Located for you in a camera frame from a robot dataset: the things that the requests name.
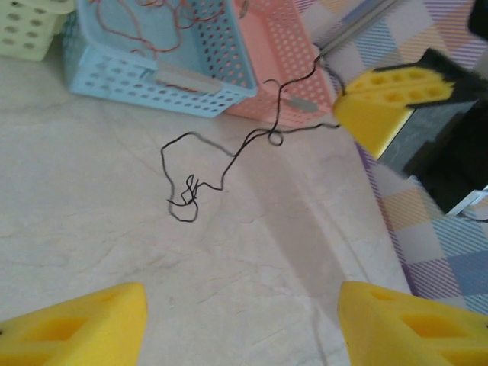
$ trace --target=pink plastic basket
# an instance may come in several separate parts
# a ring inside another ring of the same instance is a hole
[[[243,13],[245,0],[233,1],[236,13]],[[274,123],[278,83],[305,76],[316,55],[293,0],[249,0],[247,6],[239,26],[258,82],[258,94],[233,105],[226,113]],[[303,126],[331,111],[329,89],[321,70],[290,85],[282,96],[280,125]]]

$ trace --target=plastic basket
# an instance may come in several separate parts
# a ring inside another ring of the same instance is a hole
[[[127,11],[115,0],[105,1],[104,22],[111,29],[136,34]],[[126,0],[144,37],[155,47],[169,48],[176,42],[170,10],[144,8]],[[215,14],[214,0],[192,2],[196,15]],[[212,21],[183,30],[181,46],[160,53],[154,60],[138,40],[128,40],[101,28],[94,4],[78,2],[78,14],[71,14],[63,28],[66,80],[72,92],[140,104],[147,107],[214,117],[232,104],[256,95],[256,84],[232,3]],[[177,66],[217,81],[215,92],[179,88],[156,78],[159,63]]]
[[[244,0],[232,0],[241,9]],[[293,0],[250,0],[239,26],[252,61],[258,95],[226,113],[274,123],[279,84],[305,76],[315,50]],[[331,111],[331,98],[320,70],[284,90],[279,124],[299,127]]]
[[[0,54],[40,61],[75,0],[0,1]]]

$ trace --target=blue plastic basket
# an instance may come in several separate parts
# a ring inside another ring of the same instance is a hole
[[[169,9],[141,7],[135,0],[126,0],[126,4],[140,21],[144,37],[155,47],[169,48],[176,43]],[[191,4],[195,15],[202,18],[220,10],[215,0]],[[215,117],[231,105],[256,95],[254,74],[231,1],[226,2],[224,14],[182,30],[181,46],[175,51],[160,53],[158,58],[220,80],[220,90],[213,93],[157,81],[158,63],[150,50],[138,40],[105,31],[96,18],[95,3],[79,0],[77,5],[78,14],[71,14],[63,28],[63,59],[71,92],[203,117]],[[120,4],[105,0],[102,5],[106,25],[136,36],[130,16]],[[145,55],[134,52],[135,49],[142,50]]]

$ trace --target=yellow plastic basket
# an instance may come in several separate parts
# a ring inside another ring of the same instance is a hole
[[[0,0],[0,54],[41,61],[75,0]]]

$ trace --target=black cable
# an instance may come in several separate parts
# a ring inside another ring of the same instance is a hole
[[[196,132],[184,133],[180,137],[170,141],[169,143],[166,143],[161,148],[162,171],[163,171],[166,179],[168,179],[169,184],[171,186],[171,192],[169,195],[169,199],[167,200],[168,201],[168,212],[171,216],[173,216],[177,221],[180,221],[182,223],[193,223],[198,218],[198,213],[200,210],[200,208],[198,206],[198,202],[197,202],[198,189],[201,187],[207,187],[207,188],[212,189],[214,191],[223,191],[224,181],[225,181],[227,172],[230,170],[230,168],[232,168],[232,166],[234,165],[234,162],[236,162],[237,158],[242,154],[242,151],[252,141],[256,140],[257,138],[259,138],[261,136],[267,136],[268,142],[272,146],[281,146],[281,145],[283,145],[284,135],[286,135],[286,134],[295,133],[295,132],[299,132],[299,131],[316,130],[320,127],[326,127],[329,129],[339,128],[338,124],[337,125],[331,125],[331,124],[327,124],[327,123],[320,123],[320,124],[316,124],[316,125],[308,126],[308,127],[299,127],[299,128],[295,128],[292,130],[279,130],[277,128],[278,122],[280,120],[280,114],[281,114],[281,94],[283,92],[283,89],[286,88],[287,86],[291,85],[291,84],[294,84],[297,82],[302,82],[303,80],[310,78],[316,72],[317,64],[319,63],[320,58],[321,58],[321,56],[318,56],[317,58],[315,58],[315,60],[313,61],[313,68],[307,75],[305,75],[301,78],[295,79],[295,80],[290,80],[289,82],[285,82],[284,84],[280,85],[280,88],[278,90],[278,106],[276,108],[276,119],[274,121],[273,126],[271,128],[256,128],[256,129],[252,130],[251,132],[249,132],[247,134],[246,138],[244,139],[244,141],[242,142],[242,145],[239,147],[239,149],[235,153],[232,153],[229,150],[225,149],[223,146],[202,137],[199,133],[196,133]],[[341,88],[342,88],[342,94],[345,94],[345,84],[342,81],[342,79],[335,72],[333,72],[328,66],[322,66],[322,67],[324,67],[324,69],[334,79],[336,79],[338,81],[338,83],[341,85]],[[186,181],[185,181],[186,189],[180,194],[180,198],[181,198],[181,201],[183,203],[179,204],[179,203],[175,202],[175,191],[176,191],[175,183],[173,182],[173,180],[169,176],[167,168],[166,168],[165,150],[167,148],[169,148],[171,145],[177,143],[178,141],[184,139],[187,136],[197,137],[197,139],[199,139],[202,143],[206,143],[206,144],[220,150],[221,152],[225,153],[227,156],[229,156],[232,159],[231,159],[229,165],[224,169],[222,175],[220,176],[220,185],[217,187],[213,186],[213,185],[211,185],[205,181],[200,182],[199,179],[195,180],[195,175],[190,174],[186,178]],[[187,206],[194,206],[194,216],[191,219],[182,219],[173,210],[174,207],[187,207]]]
[[[473,221],[475,223],[488,223],[488,219],[474,219],[473,217],[469,217],[464,213],[464,211],[461,211],[460,213],[457,214],[460,218],[463,218],[465,220]]]

